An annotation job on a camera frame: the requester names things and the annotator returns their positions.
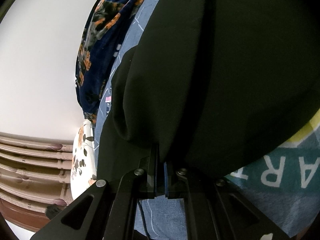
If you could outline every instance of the gray patterned fabric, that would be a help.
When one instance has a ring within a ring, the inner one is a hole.
[[[95,127],[96,167],[100,135],[111,107],[112,76],[124,53],[138,44],[157,2],[158,0],[143,2],[119,48],[103,93]],[[260,160],[226,176],[289,237],[310,225],[320,210],[320,121],[316,123],[302,137],[285,142]],[[141,204],[152,239],[187,239],[182,200],[168,200],[160,196],[154,200],[143,200]],[[136,212],[135,229],[145,235],[139,208]]]

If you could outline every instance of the screw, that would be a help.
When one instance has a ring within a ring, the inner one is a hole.
[[[179,173],[180,175],[186,175],[186,174],[187,174],[187,169],[185,169],[185,168],[180,168],[180,169],[178,169],[178,173]]]
[[[217,179],[216,185],[219,187],[223,187],[226,184],[225,180],[223,179]]]
[[[140,175],[142,175],[144,173],[144,170],[143,169],[136,169],[135,171],[134,171],[134,174],[136,174],[137,176],[140,176]]]
[[[104,187],[106,184],[106,181],[103,180],[103,179],[99,179],[97,182],[96,182],[96,186],[97,187]]]

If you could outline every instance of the black cable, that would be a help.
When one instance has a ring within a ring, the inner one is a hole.
[[[138,200],[138,206],[139,206],[141,217],[142,217],[142,223],[143,223],[144,232],[146,233],[147,239],[150,240],[150,235],[149,235],[148,230],[147,230],[146,220],[144,218],[144,213],[143,213],[143,210],[142,210],[142,206],[141,206],[140,200]]]

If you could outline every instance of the navy floral fabric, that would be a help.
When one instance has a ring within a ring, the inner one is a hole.
[[[112,65],[143,1],[98,0],[84,27],[76,61],[76,93],[84,117],[93,124]]]

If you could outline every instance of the black cloth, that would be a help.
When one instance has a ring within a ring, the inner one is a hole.
[[[148,238],[146,236],[144,236],[143,234],[141,234],[139,231],[134,230],[133,231],[133,240],[148,240]]]
[[[152,143],[217,178],[289,139],[320,109],[317,17],[304,0],[159,0],[112,79],[97,178]]]

